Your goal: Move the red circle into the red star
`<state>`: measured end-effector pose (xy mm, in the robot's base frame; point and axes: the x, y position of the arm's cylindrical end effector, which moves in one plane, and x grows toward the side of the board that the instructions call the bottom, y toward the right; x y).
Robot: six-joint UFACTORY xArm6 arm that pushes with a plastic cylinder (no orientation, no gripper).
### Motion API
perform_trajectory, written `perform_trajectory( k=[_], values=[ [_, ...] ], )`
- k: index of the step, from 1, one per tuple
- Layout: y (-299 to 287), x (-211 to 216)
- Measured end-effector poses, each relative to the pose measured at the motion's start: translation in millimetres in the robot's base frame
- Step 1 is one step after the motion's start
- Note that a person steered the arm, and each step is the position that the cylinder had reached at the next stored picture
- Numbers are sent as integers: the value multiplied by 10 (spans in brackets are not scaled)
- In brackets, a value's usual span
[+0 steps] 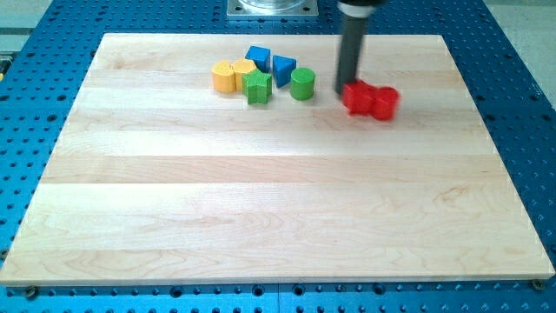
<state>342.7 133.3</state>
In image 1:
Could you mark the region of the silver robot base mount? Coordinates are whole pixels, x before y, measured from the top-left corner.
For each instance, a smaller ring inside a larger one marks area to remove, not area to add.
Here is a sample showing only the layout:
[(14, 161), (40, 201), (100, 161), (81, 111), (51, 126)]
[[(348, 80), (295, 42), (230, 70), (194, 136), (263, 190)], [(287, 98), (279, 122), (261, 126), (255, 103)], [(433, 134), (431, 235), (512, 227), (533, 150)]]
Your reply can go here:
[(228, 0), (228, 17), (317, 17), (316, 0)]

